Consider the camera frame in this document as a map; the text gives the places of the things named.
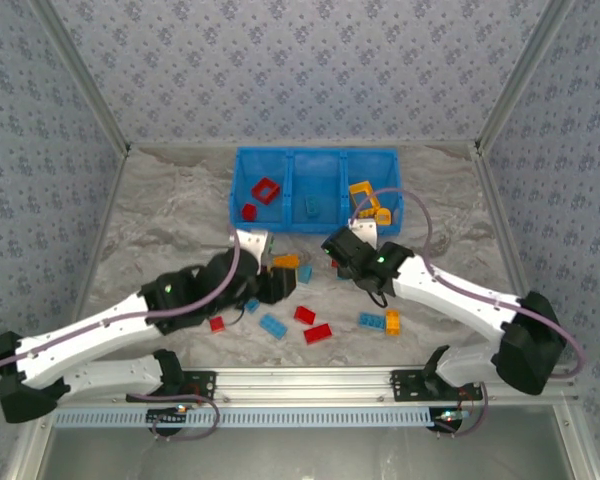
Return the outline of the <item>orange lego window frame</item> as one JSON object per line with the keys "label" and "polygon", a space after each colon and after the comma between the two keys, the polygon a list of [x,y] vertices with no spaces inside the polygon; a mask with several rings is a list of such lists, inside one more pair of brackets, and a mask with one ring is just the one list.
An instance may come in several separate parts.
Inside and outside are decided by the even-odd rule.
{"label": "orange lego window frame", "polygon": [[351,184],[349,186],[349,199],[351,201],[353,211],[356,211],[358,208],[360,208],[359,212],[363,209],[373,208],[377,213],[377,211],[381,208],[378,198],[376,196],[371,196],[368,201],[365,201],[365,198],[372,193],[372,185],[367,180]]}

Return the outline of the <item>blue three-compartment plastic bin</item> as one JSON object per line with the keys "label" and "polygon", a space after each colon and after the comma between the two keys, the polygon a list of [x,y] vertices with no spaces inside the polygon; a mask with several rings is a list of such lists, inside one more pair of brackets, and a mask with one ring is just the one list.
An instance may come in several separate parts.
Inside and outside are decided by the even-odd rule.
{"label": "blue three-compartment plastic bin", "polygon": [[[268,206],[255,200],[251,188],[262,178],[276,181],[281,191]],[[276,233],[330,234],[346,225],[353,208],[349,186],[369,181],[374,191],[391,191],[378,196],[390,211],[391,223],[378,227],[381,235],[401,231],[404,200],[393,191],[402,185],[395,149],[320,147],[240,147],[236,151],[228,210],[238,229],[264,229]],[[317,219],[308,219],[305,197],[314,195],[320,205]],[[255,222],[245,222],[245,203],[257,206]]]}

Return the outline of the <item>red lego window frame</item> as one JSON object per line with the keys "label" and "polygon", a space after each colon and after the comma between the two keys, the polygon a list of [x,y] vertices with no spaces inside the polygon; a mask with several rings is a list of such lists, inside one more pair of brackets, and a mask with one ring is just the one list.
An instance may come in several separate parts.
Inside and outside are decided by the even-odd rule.
{"label": "red lego window frame", "polygon": [[280,194],[280,185],[269,177],[262,177],[252,188],[252,197],[261,204],[270,205]]}

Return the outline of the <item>grey metal lower panel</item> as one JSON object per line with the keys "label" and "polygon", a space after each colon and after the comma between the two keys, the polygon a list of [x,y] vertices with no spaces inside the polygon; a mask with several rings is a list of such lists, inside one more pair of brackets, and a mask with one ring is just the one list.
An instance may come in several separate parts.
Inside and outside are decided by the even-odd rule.
{"label": "grey metal lower panel", "polygon": [[461,438],[425,428],[60,429],[36,480],[575,480],[553,411],[492,407]]}

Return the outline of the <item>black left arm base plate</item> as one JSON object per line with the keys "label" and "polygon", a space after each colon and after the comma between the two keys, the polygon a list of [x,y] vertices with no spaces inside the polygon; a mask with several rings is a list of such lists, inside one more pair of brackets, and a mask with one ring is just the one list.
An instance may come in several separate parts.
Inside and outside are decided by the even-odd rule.
{"label": "black left arm base plate", "polygon": [[176,395],[198,395],[213,399],[216,377],[214,371],[185,371],[180,376],[161,375],[159,385],[144,393],[144,396],[166,398]]}

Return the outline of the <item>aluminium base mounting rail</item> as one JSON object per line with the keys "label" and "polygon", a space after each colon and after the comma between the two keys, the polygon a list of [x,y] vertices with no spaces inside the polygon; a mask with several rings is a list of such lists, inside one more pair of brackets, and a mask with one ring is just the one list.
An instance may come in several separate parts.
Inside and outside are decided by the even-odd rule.
{"label": "aluminium base mounting rail", "polygon": [[[219,368],[212,400],[227,406],[367,405],[410,403],[454,405],[453,402],[396,402],[389,382],[398,367],[256,367]],[[483,399],[464,400],[465,406],[488,401],[502,405],[553,405],[581,399],[569,380],[551,380],[539,396],[521,393],[499,380],[485,383]]]}

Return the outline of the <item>aluminium table edge rail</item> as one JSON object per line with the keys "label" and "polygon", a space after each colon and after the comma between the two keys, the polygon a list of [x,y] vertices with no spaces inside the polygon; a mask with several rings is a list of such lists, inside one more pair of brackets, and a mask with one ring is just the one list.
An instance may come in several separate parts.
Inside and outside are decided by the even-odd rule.
{"label": "aluminium table edge rail", "polygon": [[131,145],[126,145],[125,150],[122,153],[120,158],[120,162],[116,169],[115,175],[112,180],[111,189],[109,191],[107,201],[105,204],[105,208],[103,211],[103,215],[101,217],[101,221],[99,224],[99,229],[97,235],[95,237],[95,243],[93,245],[93,250],[87,264],[86,269],[86,277],[80,290],[78,292],[76,298],[75,308],[72,311],[69,323],[73,324],[82,318],[82,314],[86,308],[86,304],[89,299],[90,291],[92,288],[93,281],[95,279],[98,265],[102,256],[102,252],[104,250],[105,240],[107,236],[107,231],[109,227],[109,223],[112,216],[112,211],[115,206],[116,198],[118,195],[118,191],[121,184],[121,179],[124,173],[124,168],[129,157],[129,152],[131,150]]}
{"label": "aluminium table edge rail", "polygon": [[489,355],[488,363],[496,368],[496,373],[503,380],[511,384],[529,378],[544,382],[551,375],[559,357],[555,351],[560,343],[550,339],[554,334],[550,328],[529,315],[535,307],[547,307],[548,302],[538,292],[528,288],[487,164],[475,149],[470,154],[486,197],[500,253],[514,287],[512,294],[494,291],[478,296],[488,304],[487,311],[496,318],[496,350]]}

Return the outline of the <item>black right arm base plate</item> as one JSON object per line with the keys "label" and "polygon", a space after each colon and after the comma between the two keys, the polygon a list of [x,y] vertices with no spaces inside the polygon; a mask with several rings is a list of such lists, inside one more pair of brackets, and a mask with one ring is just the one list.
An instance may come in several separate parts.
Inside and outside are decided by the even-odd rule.
{"label": "black right arm base plate", "polygon": [[389,379],[396,402],[459,402],[482,400],[484,395],[478,384],[454,387],[436,373],[417,369],[393,370]]}

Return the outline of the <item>aluminium lower frame bar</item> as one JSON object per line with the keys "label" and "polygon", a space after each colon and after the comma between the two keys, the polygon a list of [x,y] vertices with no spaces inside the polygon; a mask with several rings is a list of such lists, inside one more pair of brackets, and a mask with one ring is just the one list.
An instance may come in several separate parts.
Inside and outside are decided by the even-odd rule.
{"label": "aluminium lower frame bar", "polygon": [[6,469],[4,480],[37,480],[50,434],[49,421],[23,424]]}
{"label": "aluminium lower frame bar", "polygon": [[600,480],[600,458],[583,408],[563,403],[553,410],[574,480]]}

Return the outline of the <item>aluminium frame post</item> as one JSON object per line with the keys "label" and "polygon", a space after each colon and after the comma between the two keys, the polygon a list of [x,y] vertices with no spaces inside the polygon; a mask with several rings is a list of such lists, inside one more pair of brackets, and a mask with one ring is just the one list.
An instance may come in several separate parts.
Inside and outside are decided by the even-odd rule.
{"label": "aluminium frame post", "polygon": [[575,0],[548,0],[503,90],[491,109],[475,145],[485,157],[512,114],[535,70],[551,46]]}
{"label": "aluminium frame post", "polygon": [[98,89],[94,77],[82,59],[69,30],[65,27],[51,0],[28,0],[28,2],[69,71],[76,87],[91,108],[104,135],[110,141],[114,150],[125,157],[128,153],[128,143],[105,98]]}

